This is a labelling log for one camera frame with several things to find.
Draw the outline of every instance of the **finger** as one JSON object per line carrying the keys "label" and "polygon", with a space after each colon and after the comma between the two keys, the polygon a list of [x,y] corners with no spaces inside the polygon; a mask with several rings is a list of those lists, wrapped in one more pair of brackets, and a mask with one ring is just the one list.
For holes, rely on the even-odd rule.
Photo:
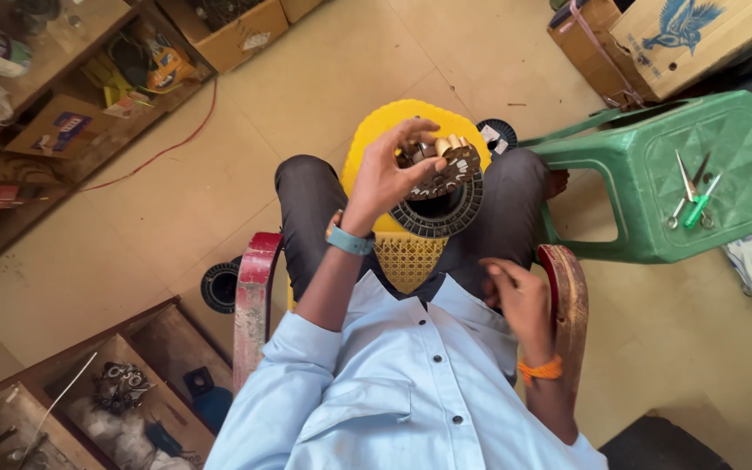
{"label": "finger", "polygon": [[513,299],[514,295],[518,295],[516,284],[512,282],[512,278],[507,272],[501,269],[497,264],[491,264],[486,267],[486,272],[489,273],[489,277],[493,283],[495,283],[496,290],[498,292],[499,299]]}
{"label": "finger", "polygon": [[486,294],[487,297],[495,294],[495,283],[492,282],[492,279],[486,279],[483,284],[481,284],[481,287],[483,288],[483,293]]}
{"label": "finger", "polygon": [[429,145],[433,145],[437,141],[437,138],[428,131],[412,133],[409,135],[408,139],[414,143],[423,142],[423,144]]}
{"label": "finger", "polygon": [[423,131],[433,132],[439,129],[439,124],[427,119],[406,119],[388,131],[388,135],[395,146],[402,141],[407,141],[413,134],[419,134]]}
{"label": "finger", "polygon": [[480,260],[480,264],[486,266],[487,270],[492,266],[502,269],[511,278],[515,279],[517,283],[533,282],[534,279],[537,279],[535,274],[508,259],[483,258]]}
{"label": "finger", "polygon": [[425,176],[433,175],[437,171],[441,171],[447,164],[448,162],[444,158],[432,156],[410,168],[400,171],[402,171],[402,174],[408,179],[409,186],[413,187],[420,181],[423,181]]}
{"label": "finger", "polygon": [[487,297],[486,300],[483,301],[484,304],[486,304],[487,307],[491,309],[499,309],[500,308],[500,297],[498,295],[493,295],[491,297]]}

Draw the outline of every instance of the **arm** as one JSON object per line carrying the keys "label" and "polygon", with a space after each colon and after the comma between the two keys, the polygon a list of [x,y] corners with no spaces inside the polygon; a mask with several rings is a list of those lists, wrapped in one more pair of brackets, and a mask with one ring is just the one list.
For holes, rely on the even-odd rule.
{"label": "arm", "polygon": [[[407,120],[368,145],[340,229],[364,237],[379,215],[395,206],[423,177],[442,170],[429,158],[400,169],[395,150],[408,140],[433,142],[428,120]],[[344,317],[362,258],[333,246],[298,302],[287,312],[264,358],[228,411],[205,465],[207,470],[284,468],[298,435],[332,383]]]}
{"label": "arm", "polygon": [[[429,131],[440,127],[428,120],[406,120],[382,134],[364,150],[359,175],[352,187],[341,230],[366,237],[376,219],[398,204],[417,183],[445,167],[445,160],[428,158],[410,168],[396,164],[396,149],[406,141],[433,143]],[[330,331],[341,331],[350,295],[362,265],[360,256],[329,247],[295,314]]]}
{"label": "arm", "polygon": [[[524,362],[538,367],[553,360],[556,348],[547,315],[547,285],[512,261],[484,258],[480,262],[492,282],[486,303],[501,306],[524,347]],[[533,386],[527,387],[527,409],[564,444],[572,446],[577,441],[579,431],[563,380],[533,379]]]}

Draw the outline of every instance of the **light blue shirt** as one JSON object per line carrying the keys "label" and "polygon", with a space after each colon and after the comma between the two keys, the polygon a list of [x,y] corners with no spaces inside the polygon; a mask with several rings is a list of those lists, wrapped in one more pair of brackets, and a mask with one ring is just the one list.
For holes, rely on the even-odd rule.
{"label": "light blue shirt", "polygon": [[368,272],[341,333],[292,312],[236,396],[205,470],[607,469],[562,443],[507,377],[507,322],[447,277],[425,310]]}

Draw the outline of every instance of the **dark gray trousers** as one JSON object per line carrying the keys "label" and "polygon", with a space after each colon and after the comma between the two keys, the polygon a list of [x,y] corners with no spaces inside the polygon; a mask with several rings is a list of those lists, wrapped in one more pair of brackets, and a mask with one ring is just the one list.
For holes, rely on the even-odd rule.
{"label": "dark gray trousers", "polygon": [[[477,218],[449,238],[433,272],[409,296],[430,302],[448,273],[467,292],[484,299],[486,270],[481,258],[495,257],[530,268],[534,231],[547,185],[548,169],[528,149],[508,151],[484,172],[484,196]],[[327,242],[329,219],[347,206],[347,195],[335,170],[310,155],[296,155],[281,163],[275,173],[275,190],[283,218],[283,253],[296,301],[318,270]],[[399,293],[385,277],[376,254],[364,257],[359,279],[368,270],[398,299]]]}

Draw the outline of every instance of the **red wire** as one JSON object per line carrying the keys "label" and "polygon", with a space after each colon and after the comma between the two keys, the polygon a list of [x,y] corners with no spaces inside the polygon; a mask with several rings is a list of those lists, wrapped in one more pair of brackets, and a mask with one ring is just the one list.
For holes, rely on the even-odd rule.
{"label": "red wire", "polygon": [[125,176],[121,176],[120,178],[115,178],[112,181],[108,181],[106,183],[101,183],[98,186],[93,186],[93,187],[87,187],[87,188],[83,188],[83,189],[78,189],[77,191],[67,192],[67,193],[65,193],[63,195],[60,195],[60,196],[44,197],[44,198],[34,198],[34,199],[0,199],[0,202],[31,202],[31,201],[49,201],[49,200],[52,200],[52,199],[63,199],[63,198],[68,198],[70,196],[78,194],[79,192],[87,192],[87,191],[92,191],[92,190],[95,190],[95,189],[99,189],[101,187],[108,187],[108,186],[110,186],[112,184],[115,184],[118,181],[122,181],[122,180],[125,180],[127,178],[130,178],[135,173],[138,173],[139,171],[143,170],[145,166],[150,165],[158,157],[164,155],[165,153],[167,153],[169,151],[175,150],[175,149],[183,146],[184,144],[192,141],[202,131],[202,129],[205,128],[205,126],[208,124],[208,121],[211,119],[211,115],[214,113],[214,106],[216,105],[216,88],[217,88],[217,86],[218,86],[218,81],[217,81],[216,78],[214,78],[214,96],[211,99],[211,109],[208,110],[208,114],[205,116],[205,120],[201,124],[199,124],[199,127],[197,127],[196,130],[193,131],[192,134],[188,135],[187,138],[184,139],[183,141],[181,141],[178,144],[175,144],[175,145],[173,145],[171,147],[168,147],[168,148],[160,151],[159,153],[153,155],[153,157],[150,158],[150,160],[145,161],[138,168],[135,168],[134,170],[132,170],[130,172],[130,174],[125,175]]}

